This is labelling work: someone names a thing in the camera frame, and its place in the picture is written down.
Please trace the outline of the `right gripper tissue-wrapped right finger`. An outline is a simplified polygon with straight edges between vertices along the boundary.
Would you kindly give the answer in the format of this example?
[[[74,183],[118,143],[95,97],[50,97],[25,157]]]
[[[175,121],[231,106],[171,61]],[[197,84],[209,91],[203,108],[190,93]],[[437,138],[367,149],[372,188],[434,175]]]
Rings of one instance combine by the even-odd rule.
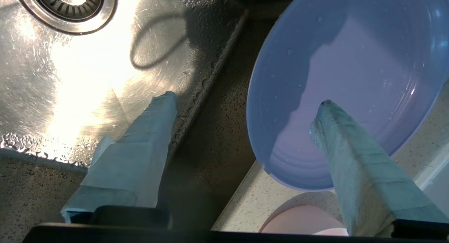
[[[324,151],[350,236],[447,238],[448,217],[341,107],[322,101],[310,127]]]

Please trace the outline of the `right gripper tissue-wrapped left finger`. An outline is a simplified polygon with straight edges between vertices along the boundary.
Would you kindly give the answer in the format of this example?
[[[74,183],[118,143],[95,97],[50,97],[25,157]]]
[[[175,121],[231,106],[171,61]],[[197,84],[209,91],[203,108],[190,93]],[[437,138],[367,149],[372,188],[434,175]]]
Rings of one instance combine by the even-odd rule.
[[[177,115],[174,92],[154,97],[119,140],[97,145],[80,187],[61,209],[66,223],[105,205],[155,208]]]

